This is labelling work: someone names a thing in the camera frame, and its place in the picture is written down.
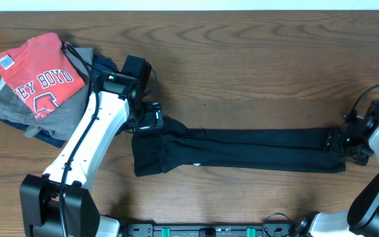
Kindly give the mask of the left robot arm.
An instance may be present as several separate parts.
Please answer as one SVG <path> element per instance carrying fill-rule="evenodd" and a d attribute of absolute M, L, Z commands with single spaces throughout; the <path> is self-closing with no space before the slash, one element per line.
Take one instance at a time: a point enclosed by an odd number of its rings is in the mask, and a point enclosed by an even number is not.
<path fill-rule="evenodd" d="M 99 166 L 116 134 L 159 125 L 158 103 L 144 102 L 150 74 L 103 71 L 72 137 L 41 176 L 20 185 L 26 236 L 119 236 L 120 221 L 99 213 L 91 196 Z"/>

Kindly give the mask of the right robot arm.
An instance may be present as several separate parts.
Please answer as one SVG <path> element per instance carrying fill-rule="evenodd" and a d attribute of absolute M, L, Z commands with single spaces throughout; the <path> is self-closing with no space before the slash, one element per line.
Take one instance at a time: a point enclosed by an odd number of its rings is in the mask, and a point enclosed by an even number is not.
<path fill-rule="evenodd" d="M 368 144 L 379 164 L 379 122 Z M 355 198 L 347 211 L 318 213 L 304 236 L 379 236 L 379 172 Z"/>

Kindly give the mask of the black t-shirt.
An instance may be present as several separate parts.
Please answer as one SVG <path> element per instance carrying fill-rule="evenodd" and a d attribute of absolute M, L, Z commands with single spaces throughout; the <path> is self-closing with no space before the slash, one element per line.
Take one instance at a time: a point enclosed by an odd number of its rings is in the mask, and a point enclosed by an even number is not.
<path fill-rule="evenodd" d="M 134 173 L 167 173 L 181 165 L 340 173 L 346 169 L 345 161 L 325 148 L 338 130 L 187 128 L 165 117 L 162 128 L 134 133 Z"/>

